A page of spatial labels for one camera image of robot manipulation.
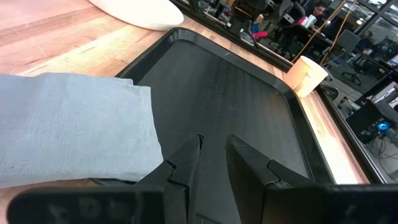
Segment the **tray rim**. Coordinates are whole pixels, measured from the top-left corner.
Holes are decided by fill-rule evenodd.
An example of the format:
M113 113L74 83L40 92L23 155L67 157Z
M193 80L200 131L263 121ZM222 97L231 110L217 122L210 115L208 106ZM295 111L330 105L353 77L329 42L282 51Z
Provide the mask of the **tray rim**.
M307 162L307 163L306 163L306 166L307 166L307 169L308 169L308 172L307 172L307 173L309 174L309 176L311 177L311 179L314 180L315 182L319 182L319 183L322 183L322 184L335 184L335 183L336 183L336 181L335 181L335 179L334 179L334 177L333 177L333 175L332 175L332 173L331 173L331 170L330 170L330 168L329 168L329 166L328 166L328 163L327 163L327 160L326 160L326 158L325 158L325 155L324 155L323 152L322 152L322 149L321 149L320 144L319 144L319 142L318 142L318 139L317 139L317 137L316 137L316 135L315 135L315 132L314 132L314 130L313 130L313 128L312 128L312 126L311 126L311 124L310 124L308 118L307 118L307 114L305 113L305 111L304 111L304 109L303 109L303 106L302 106L302 104L301 104L301 102L300 102L300 100L299 100L299 97L295 94L295 92L294 92L287 84L285 84L285 83L283 82L283 80L281 80L279 77L277 77L277 76L275 76L275 75L273 75L273 74L271 74L271 73L269 73L269 72L263 70L262 68L258 67L257 65L255 65L255 64L253 64L253 63L247 61L245 58L242 58L242 57L236 55L235 53L233 53L233 52L229 51L228 49L226 49L226 48L224 48L224 47L218 45L217 43L213 42L212 40L207 39L206 37L202 36L201 34L195 32L195 31L193 31L193 30L190 30L190 29L187 29L187 28L184 28L184 27L174 27L174 28L170 29L170 30L169 30L167 33L165 33L161 38L159 38L156 42L154 42L150 47L148 47L147 49L145 49L145 51L143 51L143 53L141 53L138 57L136 57L129 65L127 65L124 69L122 69L115 77L124 78L124 76L126 76L126 74L129 73L130 70L131 70L133 67L135 67L137 64L139 64L140 62L142 62L142 61L143 61L143 60L144 60L156 47L158 47L158 46L159 46L160 44L162 44L164 41L168 41L168 39L170 39L170 37L176 37L176 38L174 38L174 40L172 40L172 41L170 42L171 44L169 45L169 47L171 47L171 45L172 45L174 42L178 41L178 40L186 40L186 41L192 42L192 43L194 43L194 44L197 44L198 46L200 46L200 47L202 47L202 48L204 48L204 49L206 49L206 50L209 50L207 47L204 47L204 46L202 46L202 45L200 45L200 44L198 44L198 43L196 43L196 42L194 42L194 41L181 38L181 37L178 35L178 32L180 32L180 31L182 31L182 32L188 32L189 34L194 35L197 39L201 39L202 42L206 42L206 44L212 45L212 47L214 47L214 48L216 48L216 49L219 48L219 49L222 49L222 50L224 50L224 51L229 52L229 54L232 55L232 57L238 58L241 62L245 63L245 64L246 64L245 66L250 66L251 68L254 68L254 69L256 69L256 70L260 70L260 71L264 72L264 74L268 75L268 78L276 80L277 84L280 85L280 88L284 88L284 89L285 89L285 92L282 92L279 88L277 88L277 87L274 86L273 84L267 82L267 80L264 80L264 79L263 79L264 77L258 77L257 75L252 74L251 72L248 72L248 71L247 71L247 68L243 68L242 66L235 65L235 66L239 67L240 69L243 69L244 71L250 73L250 74L253 75L254 77L260 79L262 82L265 82L266 84L268 84L268 85L272 86L273 88L277 89L278 91L280 91L280 92L283 94L283 96L285 97L285 99L286 99L286 101L287 101L287 103L288 103L288 105L289 105L290 115L291 115L291 117L292 117L292 120L293 120L293 123L294 123L294 126L295 126L294 128L295 128L295 130L296 130L296 134L297 134L298 140L300 141L300 144L301 144L301 147L302 147L301 150L302 150L302 152L303 152L303 157L304 157L304 159L305 159L306 162ZM311 140L312 140L313 143L314 143L314 146L315 146L315 148L316 148L316 152L318 153L319 157L320 157L321 160L322 160L322 163L323 163L323 166L324 166L325 170L322 171L322 172L324 172L324 173L321 174L321 175L320 175L320 174L315 174L315 175L314 175L314 168L316 168L316 167L312 167L312 166L311 166L311 163L313 163L313 161L310 162L310 161L308 160L308 152L307 152L308 149L303 145L303 141L304 141L304 140L308 140L308 138L307 138L307 139L303 139L303 134L301 134L301 133L298 131L297 121L296 121L296 119L294 118L294 115L293 115L293 112L292 112L292 108L291 108L291 104L292 104L291 101L292 101L292 100L294 101L294 103L297 104L297 106L298 106L297 109L299 109L299 111L302 113L302 117L304 118L305 125L306 125L306 127L308 128L308 130L310 131Z

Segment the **folded towel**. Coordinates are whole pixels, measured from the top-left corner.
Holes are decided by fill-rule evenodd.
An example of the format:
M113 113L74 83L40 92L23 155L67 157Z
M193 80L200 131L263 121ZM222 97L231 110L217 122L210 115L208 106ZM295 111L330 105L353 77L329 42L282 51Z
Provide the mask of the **folded towel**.
M67 73L0 75L0 188L138 181L162 161L150 88Z

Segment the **person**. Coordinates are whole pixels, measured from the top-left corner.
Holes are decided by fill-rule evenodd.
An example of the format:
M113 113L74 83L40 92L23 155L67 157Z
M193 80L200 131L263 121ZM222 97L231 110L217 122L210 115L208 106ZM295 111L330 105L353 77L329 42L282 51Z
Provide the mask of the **person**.
M371 46L373 45L373 39L372 39L373 33L372 31L368 31L366 34L362 35L360 38L361 40L357 44L357 48L360 51L370 49Z
M317 21L313 24L315 27L320 27L323 24L323 14L326 10L327 5L324 2L318 2L315 7L309 7L305 11L305 16L309 17L311 15L317 18Z

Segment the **orange cable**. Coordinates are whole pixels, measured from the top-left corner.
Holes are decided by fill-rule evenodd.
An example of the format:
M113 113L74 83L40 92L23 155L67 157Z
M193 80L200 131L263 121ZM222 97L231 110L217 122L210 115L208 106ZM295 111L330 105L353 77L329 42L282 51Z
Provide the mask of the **orange cable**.
M352 8L354 7L356 1L357 1L357 0L354 0L353 4L352 4L351 7L349 8L349 11L347 12L346 17L344 18L344 21L343 21L343 23L341 24L340 29L338 30L338 32L337 32L337 34L336 34L335 41L333 41L333 44L331 45L331 47L329 48L329 50L326 52L326 54L323 56L321 62L319 63L320 65L323 63L323 61L326 59L326 56L331 52L331 50L332 50L333 47L335 46L336 41L337 41L337 38L338 38L338 36L340 35L340 32L341 32L341 30L342 30L342 28L343 28L343 26L344 26L344 23L346 23L347 17L348 17L348 15L351 13L351 10L352 10Z
M341 6L346 2L347 0L343 0L337 7L337 9L329 16L329 18L322 24L322 26L320 26L318 28L318 31L320 32L322 30L322 28L325 26L325 24L329 21L329 19L332 16L335 16L336 13L338 13L341 9ZM315 31L314 34L312 34L310 40L304 45L304 47L301 49L301 51L296 55L296 57L292 60L292 62L294 63L297 59L299 59L301 53L305 50L305 48L308 46L308 44L311 42L311 40L315 37L315 35L317 34L318 31Z

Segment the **wooden countertop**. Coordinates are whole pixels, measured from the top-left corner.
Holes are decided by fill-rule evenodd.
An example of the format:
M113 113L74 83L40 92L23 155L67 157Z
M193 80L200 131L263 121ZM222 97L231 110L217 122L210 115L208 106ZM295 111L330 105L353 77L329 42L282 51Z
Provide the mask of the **wooden countertop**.
M181 25L283 79L285 73L205 26L185 17ZM73 72L115 76L165 32L121 22L86 0L0 2L0 72L34 76ZM337 184L368 183L316 92L300 101ZM42 185L93 185L69 180ZM32 186L0 190L0 223L10 199Z

